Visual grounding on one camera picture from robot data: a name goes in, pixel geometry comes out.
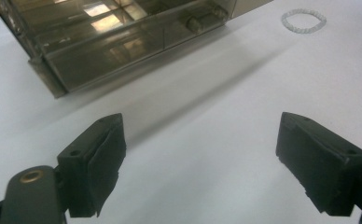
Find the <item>clear plastic container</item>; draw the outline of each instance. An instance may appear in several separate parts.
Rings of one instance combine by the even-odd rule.
[[[225,24],[235,6],[236,0],[0,0],[0,16],[60,97]]]

